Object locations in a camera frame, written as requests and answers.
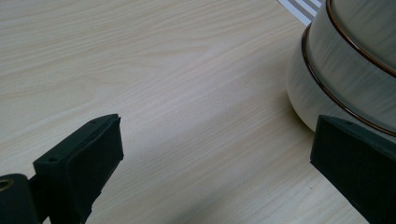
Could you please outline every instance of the ceramic container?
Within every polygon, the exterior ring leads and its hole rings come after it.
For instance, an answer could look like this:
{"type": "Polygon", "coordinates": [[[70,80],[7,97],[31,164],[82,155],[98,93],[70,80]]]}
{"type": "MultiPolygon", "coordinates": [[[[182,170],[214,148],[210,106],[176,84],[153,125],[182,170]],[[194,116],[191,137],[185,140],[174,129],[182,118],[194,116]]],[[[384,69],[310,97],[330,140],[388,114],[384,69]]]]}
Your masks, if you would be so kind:
{"type": "Polygon", "coordinates": [[[332,0],[334,22],[358,47],[396,71],[396,1],[332,0]]]}
{"type": "Polygon", "coordinates": [[[383,133],[396,135],[396,75],[370,61],[342,37],[329,15],[331,2],[322,5],[307,35],[311,66],[349,114],[383,133]]]}
{"type": "Polygon", "coordinates": [[[343,105],[318,79],[315,68],[312,66],[313,62],[310,62],[312,59],[309,50],[307,50],[309,48],[307,44],[309,32],[310,26],[303,34],[301,46],[298,46],[290,60],[286,78],[288,95],[299,117],[313,131],[317,126],[318,115],[329,115],[358,123],[360,126],[396,142],[396,137],[378,130],[375,124],[367,122],[359,114],[355,114],[343,105]]]}

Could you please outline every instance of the wooden table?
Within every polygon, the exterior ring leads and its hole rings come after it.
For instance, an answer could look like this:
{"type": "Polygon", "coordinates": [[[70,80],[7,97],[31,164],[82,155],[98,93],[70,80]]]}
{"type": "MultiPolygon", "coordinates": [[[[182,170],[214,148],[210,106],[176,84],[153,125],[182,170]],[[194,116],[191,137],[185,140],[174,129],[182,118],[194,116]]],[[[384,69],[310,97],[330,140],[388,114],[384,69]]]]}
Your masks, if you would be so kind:
{"type": "Polygon", "coordinates": [[[303,29],[275,0],[2,1],[0,175],[119,113],[88,223],[364,223],[288,99],[303,29]]]}

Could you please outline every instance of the brown trim line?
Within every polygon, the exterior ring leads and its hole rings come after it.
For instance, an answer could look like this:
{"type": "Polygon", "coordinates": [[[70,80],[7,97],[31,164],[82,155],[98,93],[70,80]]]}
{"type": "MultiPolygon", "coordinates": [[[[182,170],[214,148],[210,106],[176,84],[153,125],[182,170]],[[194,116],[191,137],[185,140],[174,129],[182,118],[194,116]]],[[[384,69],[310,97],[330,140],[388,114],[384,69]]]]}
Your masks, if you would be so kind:
{"type": "Polygon", "coordinates": [[[354,49],[356,50],[361,56],[367,59],[370,63],[374,64],[376,67],[381,69],[382,71],[390,74],[393,77],[396,77],[396,72],[393,71],[391,68],[387,67],[386,65],[382,64],[380,61],[375,59],[369,53],[367,53],[363,48],[359,47],[353,40],[348,36],[348,34],[343,30],[340,23],[334,17],[332,13],[332,0],[326,0],[326,11],[327,15],[329,16],[330,21],[332,22],[332,26],[334,26],[335,30],[338,34],[345,39],[345,41],[354,49]]]}
{"type": "Polygon", "coordinates": [[[381,133],[385,133],[388,134],[390,136],[396,137],[396,132],[393,132],[391,130],[388,130],[386,128],[382,128],[374,123],[372,123],[371,121],[361,117],[360,115],[358,115],[357,113],[355,113],[353,110],[349,109],[348,107],[346,107],[343,103],[341,103],[331,92],[329,92],[329,90],[323,85],[323,83],[318,79],[318,76],[315,74],[315,71],[313,69],[313,67],[311,66],[311,63],[309,62],[308,59],[308,55],[306,54],[306,40],[308,38],[308,34],[309,34],[309,30],[311,28],[311,24],[309,24],[304,33],[303,33],[303,38],[302,38],[302,42],[301,42],[301,49],[302,49],[302,53],[303,53],[303,58],[304,58],[304,62],[306,65],[306,68],[309,70],[309,73],[311,74],[312,78],[317,82],[318,86],[324,91],[324,93],[326,93],[326,95],[333,101],[335,102],[338,106],[340,106],[343,110],[345,110],[350,116],[352,116],[353,118],[359,120],[360,122],[370,126],[373,129],[376,129],[378,131],[380,131],[381,133]]]}

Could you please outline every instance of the white and gray stripes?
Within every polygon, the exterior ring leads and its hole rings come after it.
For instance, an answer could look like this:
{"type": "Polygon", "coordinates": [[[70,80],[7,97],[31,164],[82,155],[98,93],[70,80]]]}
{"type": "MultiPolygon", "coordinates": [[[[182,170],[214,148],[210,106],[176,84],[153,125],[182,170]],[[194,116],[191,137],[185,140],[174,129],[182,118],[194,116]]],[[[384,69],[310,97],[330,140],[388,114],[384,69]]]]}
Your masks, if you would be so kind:
{"type": "Polygon", "coordinates": [[[325,0],[278,0],[291,14],[304,25],[308,25],[317,15],[325,0]]]}

